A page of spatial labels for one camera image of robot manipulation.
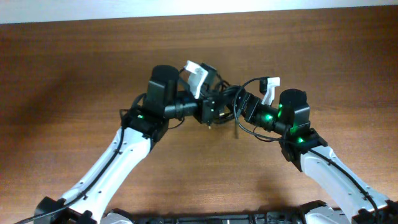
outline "green led light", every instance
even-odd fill
[[[274,118],[274,117],[271,116],[271,115],[269,115],[269,114],[266,115],[266,121],[270,121],[270,120],[272,120],[273,118]]]

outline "white background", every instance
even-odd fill
[[[398,0],[0,0],[0,23],[380,6],[387,4],[398,4]]]

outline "wooden table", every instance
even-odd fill
[[[119,128],[118,109],[146,91],[152,67],[186,60],[209,63],[235,84],[281,77],[277,96],[305,90],[312,126],[365,182],[398,200],[398,7],[8,24],[0,38],[1,223],[30,216],[44,196],[57,199],[79,181]],[[108,208],[336,205],[278,144],[233,133],[233,123],[208,129],[188,118]]]

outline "wood grain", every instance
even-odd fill
[[[0,222],[59,198],[94,164],[118,109],[152,67],[186,60],[230,83],[305,90],[312,126],[365,182],[398,200],[398,7],[0,25]],[[257,93],[257,85],[249,86]],[[170,130],[110,208],[134,213],[270,210],[321,199],[311,179],[233,124]]]

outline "tabletop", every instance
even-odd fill
[[[339,158],[398,200],[398,7],[358,7],[0,25],[0,222],[33,214],[79,181],[119,112],[160,64],[217,68],[230,83],[280,77],[307,92]],[[258,85],[248,86],[258,93]],[[136,214],[268,211],[336,203],[277,143],[194,118],[170,130],[108,205]]]

